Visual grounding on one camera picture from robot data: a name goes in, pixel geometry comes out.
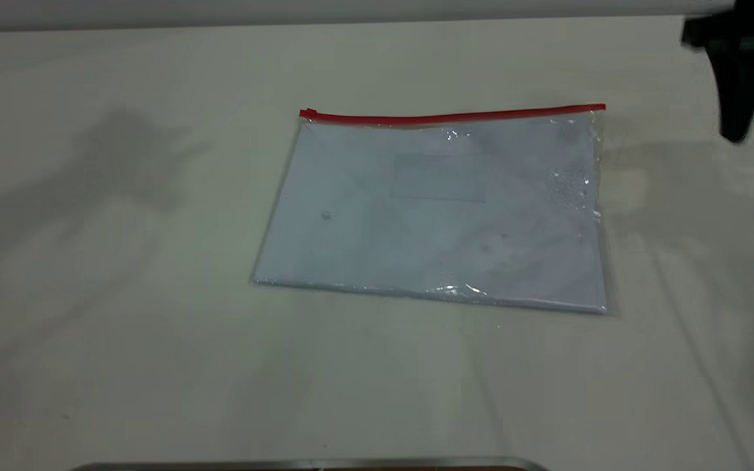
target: white table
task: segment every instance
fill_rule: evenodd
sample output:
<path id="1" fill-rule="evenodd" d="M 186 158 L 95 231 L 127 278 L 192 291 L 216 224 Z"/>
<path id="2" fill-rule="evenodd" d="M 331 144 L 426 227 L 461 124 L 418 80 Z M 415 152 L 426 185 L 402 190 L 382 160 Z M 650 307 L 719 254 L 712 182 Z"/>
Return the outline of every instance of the white table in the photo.
<path id="1" fill-rule="evenodd" d="M 680 26 L 0 33 L 0 469 L 754 468 L 754 131 Z M 249 285 L 299 108 L 602 101 L 619 316 Z"/>

